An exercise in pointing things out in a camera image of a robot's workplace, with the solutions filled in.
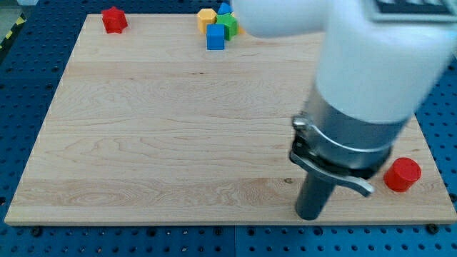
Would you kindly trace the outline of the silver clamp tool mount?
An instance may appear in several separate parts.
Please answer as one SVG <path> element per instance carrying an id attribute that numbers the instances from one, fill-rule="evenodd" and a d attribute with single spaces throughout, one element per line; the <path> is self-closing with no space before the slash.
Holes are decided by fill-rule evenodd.
<path id="1" fill-rule="evenodd" d="M 367 180 L 386 162 L 405 123 L 344 114 L 313 86 L 303 111 L 292 118 L 296 135 L 290 159 L 308 172 L 302 194 L 327 197 L 342 186 L 370 196 L 374 187 Z"/>

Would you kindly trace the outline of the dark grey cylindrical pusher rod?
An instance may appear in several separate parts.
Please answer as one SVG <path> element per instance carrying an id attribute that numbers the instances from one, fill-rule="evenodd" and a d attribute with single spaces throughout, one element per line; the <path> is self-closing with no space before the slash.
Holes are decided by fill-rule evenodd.
<path id="1" fill-rule="evenodd" d="M 307 174 L 296 200 L 297 215 L 307 221 L 317 219 L 334 188 L 333 183 Z"/>

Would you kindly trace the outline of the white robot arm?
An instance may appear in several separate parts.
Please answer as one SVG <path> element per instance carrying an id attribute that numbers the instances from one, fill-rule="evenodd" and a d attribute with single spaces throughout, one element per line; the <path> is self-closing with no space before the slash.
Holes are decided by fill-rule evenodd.
<path id="1" fill-rule="evenodd" d="M 336 186 L 368 182 L 456 50 L 453 1 L 233 1 L 255 37 L 323 31 L 313 86 L 292 118 L 289 157 L 307 173 L 297 214 L 317 218 Z"/>

